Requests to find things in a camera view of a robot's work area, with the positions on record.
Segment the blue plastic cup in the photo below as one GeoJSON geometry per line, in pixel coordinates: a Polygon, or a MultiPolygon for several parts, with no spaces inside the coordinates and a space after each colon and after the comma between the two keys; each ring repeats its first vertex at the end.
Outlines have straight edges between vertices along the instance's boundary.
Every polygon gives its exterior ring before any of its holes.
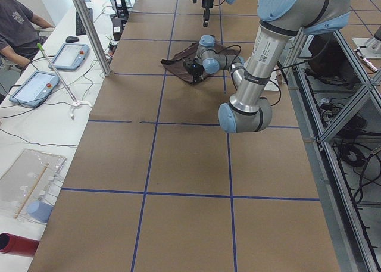
{"type": "Polygon", "coordinates": [[[27,213],[41,223],[47,223],[53,206],[41,201],[33,201],[27,206],[27,213]]]}

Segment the blue teach pendant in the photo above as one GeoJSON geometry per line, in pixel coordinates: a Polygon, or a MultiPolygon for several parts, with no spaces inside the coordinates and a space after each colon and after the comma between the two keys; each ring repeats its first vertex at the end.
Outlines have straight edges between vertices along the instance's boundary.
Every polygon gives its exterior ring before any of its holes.
{"type": "Polygon", "coordinates": [[[77,70],[89,53],[89,46],[80,43],[64,43],[52,59],[57,70],[77,70]]]}
{"type": "Polygon", "coordinates": [[[45,102],[59,81],[55,74],[35,71],[14,93],[10,94],[8,100],[24,107],[38,107],[45,102]]]}

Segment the black power adapter box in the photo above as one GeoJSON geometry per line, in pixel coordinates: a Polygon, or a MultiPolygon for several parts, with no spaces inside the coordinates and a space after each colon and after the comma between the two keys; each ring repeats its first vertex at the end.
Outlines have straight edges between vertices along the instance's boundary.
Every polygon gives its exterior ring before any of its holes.
{"type": "Polygon", "coordinates": [[[111,19],[112,22],[112,32],[115,41],[119,41],[123,33],[123,22],[122,19],[114,17],[111,19]]]}

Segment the seated person grey shirt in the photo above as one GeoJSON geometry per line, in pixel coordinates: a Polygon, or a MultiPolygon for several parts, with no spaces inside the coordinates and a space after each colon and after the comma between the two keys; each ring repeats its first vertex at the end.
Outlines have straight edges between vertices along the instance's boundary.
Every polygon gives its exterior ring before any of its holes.
{"type": "Polygon", "coordinates": [[[53,28],[18,0],[1,0],[1,56],[21,68],[28,66],[39,52],[37,44],[47,40],[34,26],[53,28]]]}

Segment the aluminium frame post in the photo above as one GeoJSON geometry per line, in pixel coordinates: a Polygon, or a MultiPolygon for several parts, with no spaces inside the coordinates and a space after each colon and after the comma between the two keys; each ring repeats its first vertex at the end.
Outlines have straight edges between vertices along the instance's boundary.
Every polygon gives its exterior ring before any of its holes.
{"type": "Polygon", "coordinates": [[[86,34],[88,36],[90,44],[92,45],[93,52],[95,53],[98,59],[98,62],[101,66],[104,76],[108,77],[111,74],[111,68],[105,56],[105,53],[103,51],[103,47],[101,45],[101,41],[99,40],[98,34],[96,32],[96,28],[88,13],[86,2],[85,0],[72,0],[72,1],[77,12],[79,13],[82,23],[84,24],[86,34]]]}

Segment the near blue teach pendant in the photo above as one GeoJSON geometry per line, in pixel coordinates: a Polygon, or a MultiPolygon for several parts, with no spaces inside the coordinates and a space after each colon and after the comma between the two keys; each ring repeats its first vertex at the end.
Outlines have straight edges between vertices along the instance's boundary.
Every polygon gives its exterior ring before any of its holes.
{"type": "Polygon", "coordinates": [[[35,71],[14,93],[10,94],[8,100],[24,107],[38,107],[45,102],[59,81],[55,74],[35,71]]]}

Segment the black keyboard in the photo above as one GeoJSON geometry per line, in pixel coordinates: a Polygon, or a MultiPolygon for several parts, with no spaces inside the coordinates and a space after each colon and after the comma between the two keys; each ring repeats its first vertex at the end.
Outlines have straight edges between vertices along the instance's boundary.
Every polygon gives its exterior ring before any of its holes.
{"type": "MultiPolygon", "coordinates": [[[[87,8],[87,11],[90,16],[90,19],[93,19],[93,9],[87,8]]],[[[76,12],[76,18],[75,18],[75,31],[76,31],[76,36],[81,36],[86,34],[85,25],[83,24],[78,12],[76,12]]]]}

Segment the wooden stick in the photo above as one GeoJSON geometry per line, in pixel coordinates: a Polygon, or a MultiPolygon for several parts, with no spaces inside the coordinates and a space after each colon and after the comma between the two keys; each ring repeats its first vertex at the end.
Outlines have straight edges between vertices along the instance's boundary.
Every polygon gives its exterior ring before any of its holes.
{"type": "Polygon", "coordinates": [[[20,213],[23,210],[24,206],[26,205],[26,202],[29,200],[30,196],[32,195],[33,191],[35,190],[36,186],[38,185],[38,183],[39,183],[40,179],[42,178],[42,176],[45,174],[45,171],[47,170],[48,167],[49,167],[49,163],[46,163],[43,166],[43,169],[42,169],[41,173],[35,178],[33,186],[29,189],[29,191],[26,194],[26,196],[25,196],[23,202],[21,203],[20,207],[15,212],[15,214],[13,216],[13,219],[17,219],[18,218],[18,216],[20,215],[20,213]]]}

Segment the clear plastic bag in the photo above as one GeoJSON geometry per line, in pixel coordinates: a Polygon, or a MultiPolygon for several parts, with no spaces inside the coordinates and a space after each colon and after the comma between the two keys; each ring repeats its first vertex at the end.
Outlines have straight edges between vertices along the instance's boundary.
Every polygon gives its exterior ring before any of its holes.
{"type": "Polygon", "coordinates": [[[41,173],[43,166],[49,167],[26,202],[16,220],[41,223],[28,215],[27,206],[33,201],[41,201],[54,207],[64,182],[61,169],[67,158],[62,155],[25,149],[13,165],[1,176],[1,215],[13,218],[20,207],[35,178],[41,173]]]}

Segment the red cylinder tube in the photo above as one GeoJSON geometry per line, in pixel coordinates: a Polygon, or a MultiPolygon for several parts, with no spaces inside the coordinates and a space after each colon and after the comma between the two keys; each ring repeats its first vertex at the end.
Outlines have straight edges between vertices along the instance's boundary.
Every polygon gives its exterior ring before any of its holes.
{"type": "Polygon", "coordinates": [[[1,253],[24,257],[33,257],[39,246],[39,241],[26,237],[1,233],[1,253]]]}

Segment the dark brown t-shirt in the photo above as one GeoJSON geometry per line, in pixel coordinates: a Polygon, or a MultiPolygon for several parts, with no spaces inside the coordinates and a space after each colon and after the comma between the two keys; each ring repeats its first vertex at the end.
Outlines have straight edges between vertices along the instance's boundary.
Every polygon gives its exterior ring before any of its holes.
{"type": "Polygon", "coordinates": [[[213,35],[201,36],[198,43],[176,54],[172,59],[162,59],[163,67],[190,85],[205,80],[220,70],[232,70],[233,64],[241,65],[238,51],[216,43],[213,35]]]}

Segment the metal reacher stick green tip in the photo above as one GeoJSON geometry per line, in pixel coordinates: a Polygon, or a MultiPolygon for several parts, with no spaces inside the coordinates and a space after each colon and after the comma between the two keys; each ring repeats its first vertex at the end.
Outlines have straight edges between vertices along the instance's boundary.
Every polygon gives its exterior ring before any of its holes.
{"type": "Polygon", "coordinates": [[[60,82],[63,84],[64,88],[66,89],[67,93],[70,95],[70,98],[73,101],[72,104],[71,104],[71,107],[70,107],[70,117],[71,117],[71,119],[72,120],[75,119],[74,110],[76,108],[80,107],[81,105],[88,105],[90,108],[92,108],[92,104],[89,101],[78,100],[75,97],[74,93],[70,90],[69,86],[66,84],[66,82],[63,79],[63,77],[60,75],[60,73],[58,72],[58,70],[54,66],[54,64],[51,61],[51,59],[45,53],[45,50],[44,50],[42,44],[41,43],[37,43],[37,47],[41,51],[42,55],[47,60],[48,64],[51,66],[51,68],[53,69],[54,73],[57,75],[57,77],[59,78],[60,82]]]}

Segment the far blue teach pendant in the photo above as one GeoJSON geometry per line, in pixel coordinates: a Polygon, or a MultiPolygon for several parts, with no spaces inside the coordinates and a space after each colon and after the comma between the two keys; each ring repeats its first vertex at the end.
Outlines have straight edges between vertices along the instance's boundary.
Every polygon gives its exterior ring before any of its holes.
{"type": "Polygon", "coordinates": [[[89,53],[89,46],[80,43],[64,43],[52,59],[57,70],[77,70],[89,53]]]}

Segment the black computer mouse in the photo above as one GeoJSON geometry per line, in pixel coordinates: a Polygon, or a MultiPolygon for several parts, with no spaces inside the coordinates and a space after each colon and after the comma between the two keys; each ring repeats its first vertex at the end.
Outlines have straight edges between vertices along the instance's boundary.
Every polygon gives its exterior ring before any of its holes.
{"type": "Polygon", "coordinates": [[[79,41],[79,38],[76,36],[68,36],[65,40],[66,43],[76,43],[79,41]]]}

